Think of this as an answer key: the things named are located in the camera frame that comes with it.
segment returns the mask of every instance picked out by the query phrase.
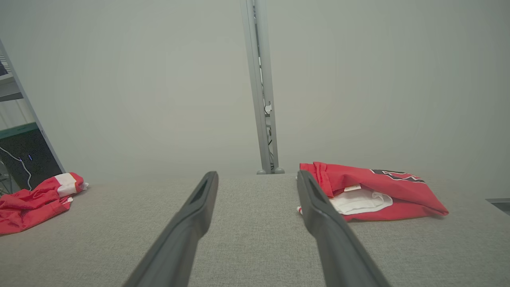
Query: red garment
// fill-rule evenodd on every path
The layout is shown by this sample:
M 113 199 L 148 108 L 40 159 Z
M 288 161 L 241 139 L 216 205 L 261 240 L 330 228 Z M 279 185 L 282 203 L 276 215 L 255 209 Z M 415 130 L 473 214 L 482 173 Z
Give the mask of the red garment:
M 33 191 L 22 189 L 0 197 L 0 234 L 17 233 L 36 226 L 71 207 L 71 194 L 87 183 L 75 173 L 48 178 Z
M 368 189 L 389 195 L 393 205 L 375 212 L 344 216 L 345 220 L 400 220 L 438 214 L 448 210 L 436 198 L 425 181 L 408 173 L 352 168 L 338 164 L 301 163 L 300 169 L 309 171 L 328 197 L 334 197 L 347 186 L 361 184 Z

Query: white cable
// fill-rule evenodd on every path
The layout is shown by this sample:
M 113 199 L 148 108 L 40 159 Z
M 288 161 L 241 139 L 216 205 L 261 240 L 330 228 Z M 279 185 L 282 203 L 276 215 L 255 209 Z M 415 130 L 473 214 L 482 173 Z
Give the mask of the white cable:
M 29 178 L 27 180 L 27 184 L 29 185 L 30 191 L 32 191 L 32 186 L 30 185 L 30 178 L 32 177 L 32 174 L 29 172 L 29 170 L 27 170 L 27 167 L 25 166 L 25 163 L 21 159 L 16 158 L 15 156 L 13 156 L 10 152 L 4 150 L 2 147 L 0 147 L 0 150 L 3 150 L 8 155 L 10 155 L 12 158 L 14 158 L 15 160 L 21 162 L 21 165 L 23 165 L 23 168 L 25 169 L 25 171 L 29 174 Z

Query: white fabric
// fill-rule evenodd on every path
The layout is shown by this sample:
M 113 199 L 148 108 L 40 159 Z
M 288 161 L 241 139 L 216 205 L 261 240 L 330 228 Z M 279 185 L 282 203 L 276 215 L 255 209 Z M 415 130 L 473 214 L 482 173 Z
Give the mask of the white fabric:
M 76 193 L 76 179 L 70 173 L 55 175 L 55 178 L 61 184 L 57 189 L 61 198 Z
M 367 189 L 343 192 L 329 201 L 344 215 L 379 211 L 393 204 L 390 196 Z

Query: table surface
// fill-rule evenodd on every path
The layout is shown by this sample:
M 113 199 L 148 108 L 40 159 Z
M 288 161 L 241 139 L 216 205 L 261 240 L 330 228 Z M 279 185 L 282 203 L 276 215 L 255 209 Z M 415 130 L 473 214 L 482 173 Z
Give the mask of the table surface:
M 390 284 L 509 286 L 510 217 L 451 181 L 424 179 L 450 215 L 349 224 Z M 0 282 L 122 286 L 199 181 L 91 186 L 68 212 L 0 237 Z M 219 182 L 189 286 L 324 286 L 295 175 Z

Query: vertical metal post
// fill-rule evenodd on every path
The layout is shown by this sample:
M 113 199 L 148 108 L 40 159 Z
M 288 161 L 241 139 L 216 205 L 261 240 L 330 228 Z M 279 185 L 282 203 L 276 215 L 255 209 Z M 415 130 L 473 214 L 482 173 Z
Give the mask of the vertical metal post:
M 246 54 L 248 56 L 248 69 L 250 72 L 251 94 L 253 96 L 253 108 L 255 109 L 257 134 L 259 136 L 260 159 L 262 162 L 262 169 L 257 171 L 257 174 L 271 174 L 271 161 L 269 158 L 265 106 L 262 95 L 262 78 L 260 75 L 259 51 L 257 48 L 253 4 L 252 0 L 240 0 L 240 3 L 244 26 L 244 38 L 246 40 Z
M 267 24 L 267 3 L 266 0 L 255 0 L 255 9 L 257 12 L 257 33 L 259 36 L 259 51 L 262 68 L 262 82 L 264 83 L 264 99 L 266 105 L 271 105 L 269 119 L 271 121 L 271 144 L 273 149 L 274 173 L 283 174 L 284 169 L 278 162 L 278 141 L 276 139 L 276 119 L 274 97 L 273 97 L 273 77 L 271 74 L 271 55 L 269 53 L 269 29 Z

